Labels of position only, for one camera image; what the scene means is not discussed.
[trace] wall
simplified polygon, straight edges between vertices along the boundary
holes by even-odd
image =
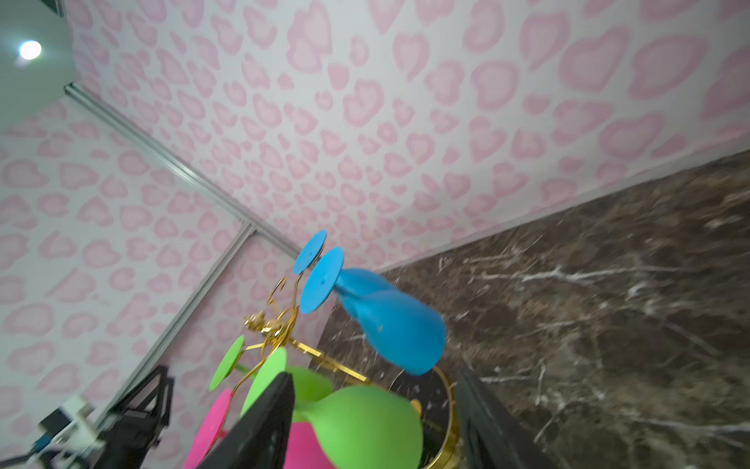
[[[236,232],[70,101],[0,135],[0,453],[106,405]]]
[[[172,423],[162,433],[159,446],[148,454],[144,467],[182,469],[185,465],[195,434],[214,401],[242,377],[233,373],[218,389],[209,393],[209,382],[216,367],[227,348],[246,331],[242,324],[246,314],[255,314],[262,309],[269,316],[273,314],[266,299],[280,278],[291,277],[292,265],[293,259],[261,236],[253,236],[222,273],[163,358],[163,363],[169,366],[169,373],[176,378]],[[292,285],[288,283],[278,296],[282,309],[290,305]],[[293,337],[315,346],[323,333],[331,306],[329,301],[313,314],[300,315]],[[245,333],[245,337],[248,345],[262,341],[260,335],[251,332]],[[309,363],[309,358],[300,353],[291,353],[291,357],[293,365],[307,366]],[[260,354],[252,350],[243,355],[240,362],[252,368],[259,358]],[[245,384],[232,401],[227,428],[238,418],[249,389],[250,383]]]
[[[741,0],[67,4],[88,86],[354,264],[606,194],[750,128]]]

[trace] green cup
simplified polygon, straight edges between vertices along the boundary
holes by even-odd
[[[250,391],[247,392],[247,398],[242,405],[241,415],[244,415],[263,394],[263,391],[276,378],[276,375],[285,371],[292,375],[294,381],[295,408],[298,405],[319,401],[333,392],[333,384],[327,377],[300,366],[288,366],[287,350],[284,347],[279,347],[268,357],[255,375],[253,385],[250,386]]]
[[[296,407],[338,469],[417,469],[422,421],[409,401],[374,386],[339,389]]]

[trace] brown marble surface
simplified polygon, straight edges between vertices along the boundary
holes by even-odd
[[[750,155],[385,275],[561,469],[750,467]],[[337,307],[320,349],[398,373]]]

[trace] pink disc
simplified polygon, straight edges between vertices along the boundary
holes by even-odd
[[[307,422],[292,424],[283,469],[336,469],[318,443],[313,426]]]
[[[211,451],[221,433],[221,427],[224,426],[224,420],[230,411],[230,402],[232,401],[232,391],[226,389],[216,399],[208,415],[205,416],[203,423],[200,425],[198,434],[195,435],[193,446],[187,454],[185,469],[195,469],[198,464]]]

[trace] green disc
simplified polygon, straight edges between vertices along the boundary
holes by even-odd
[[[269,384],[273,382],[276,375],[286,371],[287,369],[287,349],[279,347],[271,356],[263,363],[258,373],[255,375],[253,386],[250,386],[250,390],[247,391],[247,398],[244,400],[242,405],[242,411],[240,415],[244,415],[245,412],[255,403],[256,399],[263,394],[263,391],[269,387]]]
[[[243,347],[245,347],[245,336],[240,335],[234,344],[232,344],[232,347],[226,351],[224,358],[221,359],[221,363],[216,368],[214,377],[211,379],[211,385],[208,386],[209,391],[218,388],[221,382],[224,381],[224,378],[230,375],[232,368],[234,368],[237,360],[239,360],[239,356],[242,354]]]

